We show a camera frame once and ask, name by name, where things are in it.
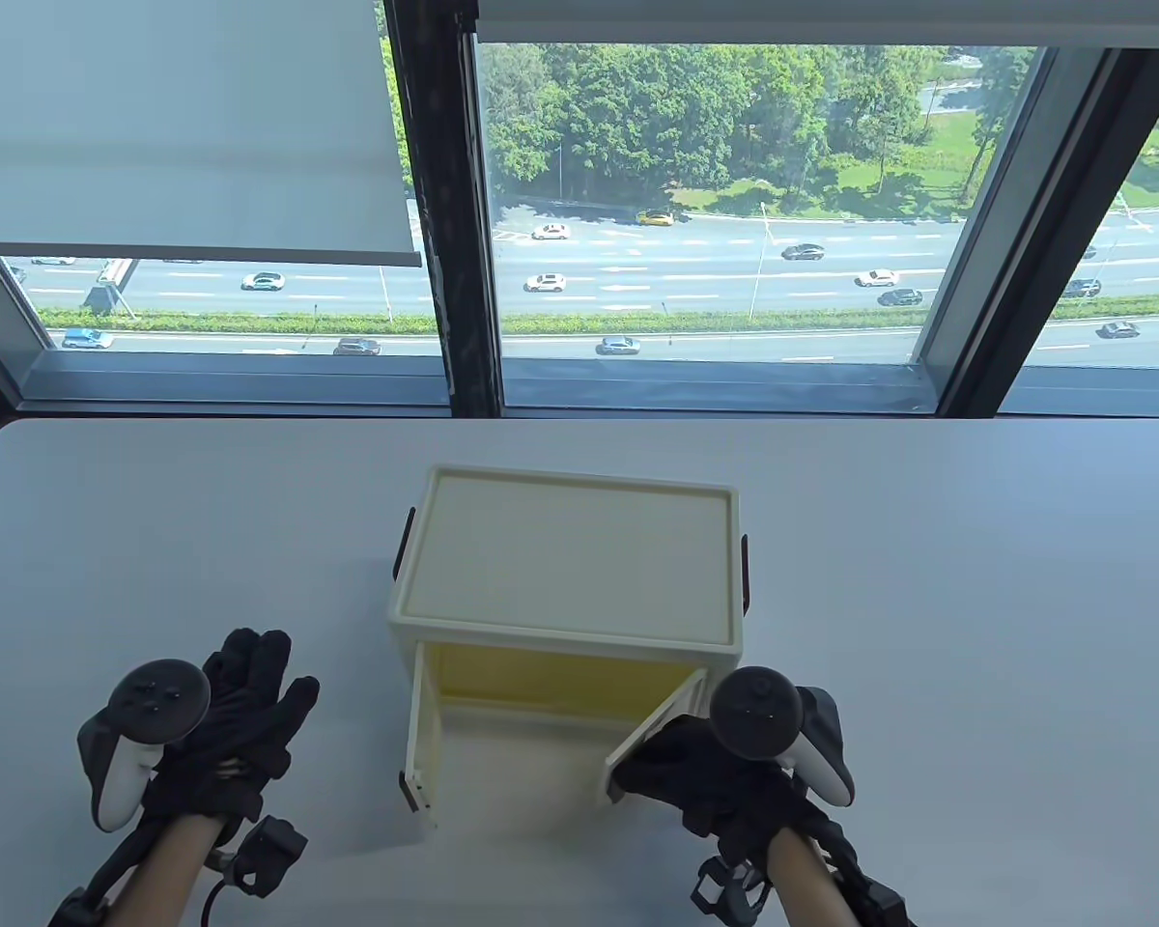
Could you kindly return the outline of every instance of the black car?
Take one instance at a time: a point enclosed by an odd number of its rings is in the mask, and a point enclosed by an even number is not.
[[[888,292],[881,292],[880,298],[876,299],[880,305],[920,305],[924,301],[924,294],[917,290],[889,290]]]
[[[819,261],[824,257],[822,244],[790,244],[781,253],[787,261]]]
[[[372,357],[381,353],[381,344],[372,337],[341,337],[331,353],[359,355],[359,357]]]
[[[1106,326],[1095,328],[1095,334],[1099,335],[1099,337],[1114,340],[1115,337],[1137,337],[1142,333],[1137,330],[1137,326],[1130,321],[1110,321],[1106,323]]]
[[[1099,280],[1092,277],[1078,277],[1069,282],[1062,295],[1069,297],[1069,299],[1098,297],[1103,291],[1105,284]]]

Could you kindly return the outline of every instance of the roller shade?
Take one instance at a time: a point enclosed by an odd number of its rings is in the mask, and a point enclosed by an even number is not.
[[[484,43],[1159,49],[1159,0],[478,0]]]
[[[373,3],[0,0],[0,253],[420,265]]]

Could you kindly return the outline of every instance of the black glove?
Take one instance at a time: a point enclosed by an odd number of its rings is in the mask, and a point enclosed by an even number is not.
[[[708,720],[693,715],[669,721],[619,762],[611,778],[624,791],[680,809],[684,826],[700,838],[716,834],[717,852],[728,864],[749,861],[761,873],[779,831],[788,826],[817,838],[831,824],[793,789],[792,778],[777,762],[730,753]]]
[[[235,837],[241,820],[262,816],[262,789],[292,764],[287,742],[318,702],[313,676],[297,679],[279,698],[292,637],[240,628],[203,665],[210,710],[182,740],[165,747],[156,775],[141,796],[139,826],[161,826],[183,815],[225,820],[217,846]]]

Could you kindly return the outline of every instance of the storage box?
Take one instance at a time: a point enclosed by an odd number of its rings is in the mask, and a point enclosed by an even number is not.
[[[738,665],[746,600],[732,489],[435,468],[388,610],[413,679],[408,803],[437,818],[451,710],[607,732],[607,801],[618,760]]]

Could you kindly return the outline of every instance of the forearm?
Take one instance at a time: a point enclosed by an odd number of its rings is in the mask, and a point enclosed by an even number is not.
[[[859,927],[812,842],[794,831],[768,845],[768,879],[790,927]]]
[[[112,903],[103,927],[177,927],[223,829],[221,820],[196,815],[173,820]]]

